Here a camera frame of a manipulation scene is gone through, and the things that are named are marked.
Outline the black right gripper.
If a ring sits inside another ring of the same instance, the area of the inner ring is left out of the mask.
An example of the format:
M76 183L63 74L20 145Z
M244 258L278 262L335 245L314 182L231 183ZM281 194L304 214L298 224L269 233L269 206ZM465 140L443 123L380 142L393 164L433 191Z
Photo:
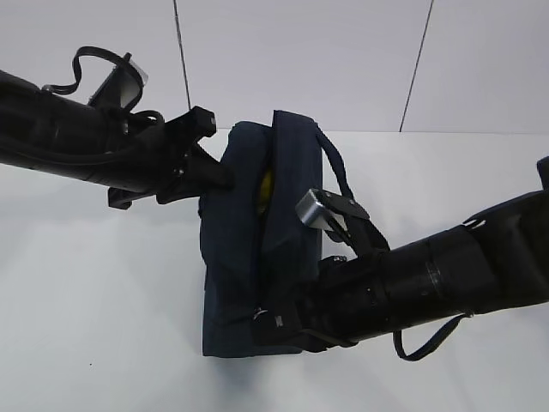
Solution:
M254 343L300 346L320 353L351 348L369 338L361 310L368 302L369 258L330 256L318 264L318 278L306 285L296 306L272 306L251 321Z

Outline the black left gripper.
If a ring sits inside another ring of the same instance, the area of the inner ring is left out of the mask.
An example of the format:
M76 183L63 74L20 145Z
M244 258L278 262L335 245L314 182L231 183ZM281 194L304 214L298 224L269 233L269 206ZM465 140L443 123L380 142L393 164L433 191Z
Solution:
M155 197L158 204L169 204L187 198L199 197L206 189L232 189L234 175L229 167L217 161L198 142L216 132L214 114L194 106L167 122L163 140L156 150L160 176L150 189L128 190L110 188L108 206L129 209L132 203L144 197Z

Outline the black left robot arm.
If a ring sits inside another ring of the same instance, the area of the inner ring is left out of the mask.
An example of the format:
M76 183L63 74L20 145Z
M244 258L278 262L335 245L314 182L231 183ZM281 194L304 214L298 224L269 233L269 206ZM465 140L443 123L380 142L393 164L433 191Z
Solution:
M105 186L114 209L231 190L232 170L199 145L215 132L214 114L199 106L166 121L152 110L83 105L1 74L2 164Z

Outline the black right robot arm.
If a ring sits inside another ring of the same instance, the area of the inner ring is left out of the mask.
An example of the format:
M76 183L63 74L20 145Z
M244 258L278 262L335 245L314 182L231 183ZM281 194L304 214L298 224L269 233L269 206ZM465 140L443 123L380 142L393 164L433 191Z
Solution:
M351 197L311 188L296 212L355 258L321 260L315 279L260 309L256 344L319 353L391 335L400 358L419 361L463 319L548 300L546 187L395 249Z

